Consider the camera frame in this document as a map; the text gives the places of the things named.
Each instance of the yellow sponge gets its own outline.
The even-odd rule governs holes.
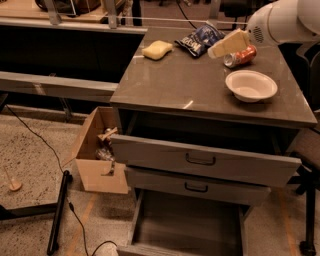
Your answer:
[[[155,41],[147,48],[142,49],[142,55],[153,60],[161,59],[167,52],[171,51],[173,45],[163,41]]]

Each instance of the metal frame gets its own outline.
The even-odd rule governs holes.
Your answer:
[[[55,213],[53,218],[53,224],[50,234],[50,239],[47,248],[47,255],[53,255],[58,250],[58,235],[60,222],[63,212],[64,201],[67,196],[68,183],[72,181],[72,176],[69,171],[63,172],[63,178],[61,181],[60,192],[57,203],[36,205],[24,208],[7,210],[0,205],[0,220],[17,219],[35,215],[42,215],[48,213]]]

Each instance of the cord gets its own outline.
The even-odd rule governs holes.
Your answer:
[[[36,132],[34,132],[8,105],[5,105],[5,106],[7,107],[7,109],[8,109],[31,133],[33,133],[33,134],[36,135],[38,138],[40,138],[40,139],[53,151],[54,155],[55,155],[56,158],[57,158],[60,171],[63,173],[62,166],[61,166],[61,164],[60,164],[60,159],[59,159],[56,151],[54,150],[54,148],[51,147],[51,146],[49,145],[49,143],[46,142],[43,137],[41,137],[39,134],[37,134]],[[76,217],[76,219],[78,220],[79,224],[81,225],[82,234],[83,234],[84,249],[85,249],[85,251],[86,251],[86,255],[89,256],[88,249],[87,249],[87,241],[86,241],[86,231],[85,231],[85,228],[84,228],[81,220],[79,219],[78,215],[75,213],[75,211],[74,211],[74,206],[73,206],[73,204],[70,202],[70,200],[69,200],[68,197],[67,197],[67,201],[68,201],[68,205],[69,205],[70,210],[73,212],[74,216]],[[98,249],[99,249],[102,245],[104,245],[104,244],[106,244],[106,243],[111,243],[111,244],[114,244],[115,246],[117,246],[117,244],[114,243],[113,241],[110,241],[110,240],[104,241],[104,242],[102,242],[101,244],[99,244],[99,245],[97,246],[97,248],[96,248],[96,249],[94,250],[94,252],[92,253],[92,256],[94,256],[95,253],[98,251]]]
[[[185,17],[185,19],[190,23],[190,25],[191,25],[193,28],[197,29],[197,27],[196,27],[195,25],[193,25],[193,23],[188,19],[188,17],[186,16],[186,14],[184,13],[184,11],[182,10],[182,8],[181,8],[181,6],[180,6],[180,0],[176,0],[176,2],[177,2],[177,5],[179,6],[179,9],[180,9],[182,15]]]
[[[81,220],[79,219],[78,215],[75,213],[73,204],[69,201],[68,198],[67,198],[67,201],[68,201],[70,210],[73,212],[74,216],[77,218],[78,222],[79,222],[80,225],[81,225],[82,234],[83,234],[84,249],[85,249],[85,251],[86,251],[86,255],[89,256],[88,249],[87,249],[87,242],[86,242],[86,230],[85,230],[85,228],[84,228]],[[92,253],[91,256],[94,256],[95,253],[99,250],[99,248],[100,248],[102,245],[107,244],[107,243],[111,243],[111,244],[113,244],[113,245],[115,245],[115,246],[117,247],[117,244],[116,244],[115,242],[111,241],[111,240],[104,241],[104,242],[102,242],[101,244],[99,244],[99,245],[97,246],[97,248],[93,251],[93,253]]]
[[[73,204],[69,201],[68,198],[67,198],[67,200],[68,200],[68,204],[69,204],[70,210],[73,212],[74,216],[76,217],[76,219],[78,220],[78,222],[79,222],[80,225],[81,225],[82,235],[83,235],[84,249],[85,249],[85,251],[86,251],[86,255],[89,256],[88,249],[87,249],[87,241],[86,241],[86,230],[85,230],[85,228],[84,228],[81,220],[79,219],[78,215],[75,213]]]
[[[7,109],[8,109],[16,118],[18,118],[18,120],[19,120],[31,133],[33,133],[35,136],[37,136],[38,138],[40,138],[40,139],[44,142],[44,144],[46,144],[46,145],[52,150],[52,152],[54,153],[55,157],[57,158],[58,165],[59,165],[59,169],[60,169],[61,173],[63,173],[62,166],[61,166],[61,164],[60,164],[59,156],[58,156],[57,152],[53,149],[53,147],[51,147],[51,146],[49,145],[49,143],[46,142],[46,140],[45,140],[43,137],[41,137],[39,134],[37,134],[36,132],[34,132],[15,112],[13,112],[13,110],[12,110],[8,105],[5,105],[5,106],[7,107]]]

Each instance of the floor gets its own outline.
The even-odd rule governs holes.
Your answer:
[[[179,10],[168,11],[170,8],[167,8],[174,4],[174,1],[166,0],[164,6],[159,7],[157,1],[142,2],[142,10],[145,16],[150,13],[148,10],[154,9],[162,11],[164,16],[174,17],[170,12],[178,15]],[[190,11],[189,15],[193,13],[191,10],[198,12],[199,9],[200,12],[200,8],[207,9],[201,3],[184,7]],[[9,107],[13,112],[5,107],[0,113],[1,205],[13,209],[56,202],[62,179],[59,165],[62,165],[62,169],[70,170],[73,176],[68,197],[84,225],[88,255],[92,255],[104,241],[126,245],[135,206],[131,192],[128,195],[85,192],[74,161],[64,165],[87,115],[76,113],[69,122],[65,122],[62,111],[16,105]],[[10,178],[22,183],[19,191],[10,191],[5,171]],[[299,243],[305,239],[305,196],[297,196],[294,193],[296,187],[273,188],[268,199],[251,211],[245,221],[249,256],[300,255]],[[320,253],[319,191],[317,196],[315,247]],[[0,255],[46,255],[52,219],[53,215],[49,214],[0,222]],[[82,228],[67,205],[58,241],[57,256],[87,255]],[[105,243],[95,255],[116,256],[116,246]]]

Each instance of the gray desk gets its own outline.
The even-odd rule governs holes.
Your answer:
[[[269,75],[279,87],[272,99],[248,104],[226,88],[225,77],[232,71],[221,59],[206,54],[193,59],[177,47],[174,40],[190,32],[150,28],[111,98],[121,133],[112,136],[116,161],[127,165],[128,184],[142,190],[128,246],[119,247],[119,255],[189,255],[194,248],[200,248],[193,251],[199,255],[246,255],[242,217],[265,200],[270,187],[286,185],[300,165],[288,157],[295,138],[317,123],[276,47],[258,49],[252,65],[241,67]],[[143,58],[141,49],[155,40],[175,47],[160,61]],[[240,206],[238,225],[225,219],[235,212],[221,211],[221,223],[232,226],[229,230],[223,224],[228,238],[202,230],[206,223],[210,230],[217,226],[212,223],[216,216],[205,215],[207,222],[185,228],[198,223],[199,216],[179,212],[176,208],[182,208],[170,202],[194,205],[192,198]],[[158,209],[162,200],[168,202],[164,211]],[[173,228],[173,219],[185,222]],[[187,237],[193,239],[180,244]]]

